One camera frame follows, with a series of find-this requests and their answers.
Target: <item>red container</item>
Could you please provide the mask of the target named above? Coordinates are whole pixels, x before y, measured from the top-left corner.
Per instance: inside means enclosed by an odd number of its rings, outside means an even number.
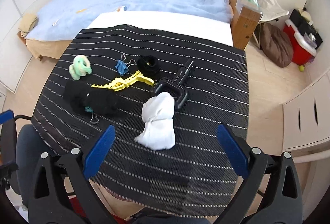
[[[316,50],[305,42],[303,36],[291,20],[285,21],[283,31],[288,34],[293,47],[293,63],[305,65],[312,57],[316,56]]]

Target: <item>rolled white cloth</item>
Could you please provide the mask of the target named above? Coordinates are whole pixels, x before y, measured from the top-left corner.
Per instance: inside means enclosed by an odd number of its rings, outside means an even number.
[[[142,107],[143,132],[134,140],[152,150],[170,149],[175,145],[173,128],[174,98],[162,92]]]

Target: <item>wooden bed frame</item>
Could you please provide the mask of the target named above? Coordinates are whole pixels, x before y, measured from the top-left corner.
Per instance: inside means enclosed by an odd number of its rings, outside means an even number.
[[[230,24],[233,44],[234,47],[241,50],[247,46],[262,16],[257,9],[253,9],[243,2],[243,0],[229,0],[234,13]]]

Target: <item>binder clip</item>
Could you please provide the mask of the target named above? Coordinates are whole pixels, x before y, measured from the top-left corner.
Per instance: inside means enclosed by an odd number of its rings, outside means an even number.
[[[124,54],[121,54],[121,58],[120,60],[118,60],[117,65],[115,66],[116,70],[121,76],[128,73],[129,66],[136,64],[134,59],[131,59],[128,63],[124,63],[125,59],[126,56]]]

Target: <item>metal bolt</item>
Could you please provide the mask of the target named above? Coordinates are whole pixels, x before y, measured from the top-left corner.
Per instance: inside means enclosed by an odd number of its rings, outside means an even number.
[[[285,152],[285,153],[284,153],[284,157],[290,159],[290,158],[291,158],[291,154],[288,153],[288,152]]]
[[[46,159],[48,157],[48,152],[43,152],[41,158]]]
[[[78,154],[80,152],[80,149],[78,149],[78,148],[73,148],[72,150],[71,150],[71,153],[73,154],[73,155],[76,155],[76,154]]]
[[[253,149],[252,149],[252,152],[253,152],[254,154],[260,154],[260,153],[261,153],[261,149],[259,149],[259,148],[253,148]]]

